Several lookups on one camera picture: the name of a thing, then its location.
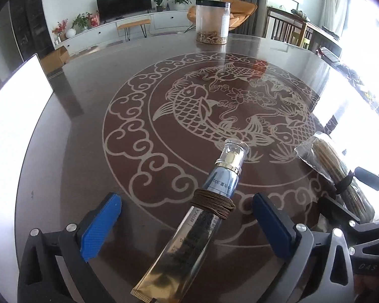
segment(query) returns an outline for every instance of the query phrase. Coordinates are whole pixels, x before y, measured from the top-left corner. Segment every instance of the clear bottle cap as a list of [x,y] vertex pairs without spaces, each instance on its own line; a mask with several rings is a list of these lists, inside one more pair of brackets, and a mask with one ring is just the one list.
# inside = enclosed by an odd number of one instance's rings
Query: clear bottle cap
[[236,138],[229,138],[225,141],[222,154],[215,164],[226,167],[236,172],[236,174],[240,174],[241,166],[249,151],[249,146],[245,142]]

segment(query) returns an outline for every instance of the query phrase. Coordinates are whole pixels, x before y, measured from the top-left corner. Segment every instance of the dining table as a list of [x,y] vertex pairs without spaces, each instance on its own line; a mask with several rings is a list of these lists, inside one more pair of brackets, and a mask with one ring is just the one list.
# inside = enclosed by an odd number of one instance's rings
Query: dining table
[[[294,149],[328,134],[346,165],[379,174],[379,116],[312,51],[229,34],[225,45],[194,31],[99,49],[65,64],[31,137],[18,184],[15,244],[31,229],[60,231],[109,192],[122,212],[90,266],[116,302],[174,234],[227,138],[250,148],[233,202],[182,300],[254,303],[283,261],[253,216],[256,193],[294,223],[325,231],[317,200],[332,186]],[[379,192],[362,184],[379,219]],[[58,259],[74,300],[81,302]]]

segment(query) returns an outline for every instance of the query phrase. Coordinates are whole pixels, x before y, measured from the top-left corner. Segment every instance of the orange chair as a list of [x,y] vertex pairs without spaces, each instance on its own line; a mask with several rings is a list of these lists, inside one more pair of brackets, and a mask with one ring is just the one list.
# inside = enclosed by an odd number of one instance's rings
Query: orange chair
[[[257,9],[257,5],[241,1],[241,0],[222,0],[223,2],[230,2],[230,22],[229,30],[235,29],[240,26],[245,20],[250,17]],[[188,20],[192,23],[190,29],[194,28],[196,21],[196,7],[189,8],[187,13]]]

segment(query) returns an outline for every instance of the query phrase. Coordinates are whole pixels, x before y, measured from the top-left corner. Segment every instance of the cardboard box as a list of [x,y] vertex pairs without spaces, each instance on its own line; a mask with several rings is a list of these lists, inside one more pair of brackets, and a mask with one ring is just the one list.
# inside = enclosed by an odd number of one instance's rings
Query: cardboard box
[[61,46],[41,59],[41,65],[45,74],[49,74],[50,72],[61,68],[69,59],[70,56],[68,50],[64,46]]

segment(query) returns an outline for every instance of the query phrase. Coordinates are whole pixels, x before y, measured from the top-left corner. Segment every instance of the blue gripper pad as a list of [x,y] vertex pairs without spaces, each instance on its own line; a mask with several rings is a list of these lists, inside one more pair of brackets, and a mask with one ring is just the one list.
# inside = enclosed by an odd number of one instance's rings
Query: blue gripper pad
[[264,194],[253,197],[253,215],[266,235],[275,255],[285,261],[294,253],[296,232],[289,216],[278,210]]
[[80,252],[86,262],[97,256],[105,238],[121,213],[121,209],[121,198],[115,193],[108,199],[82,235]]

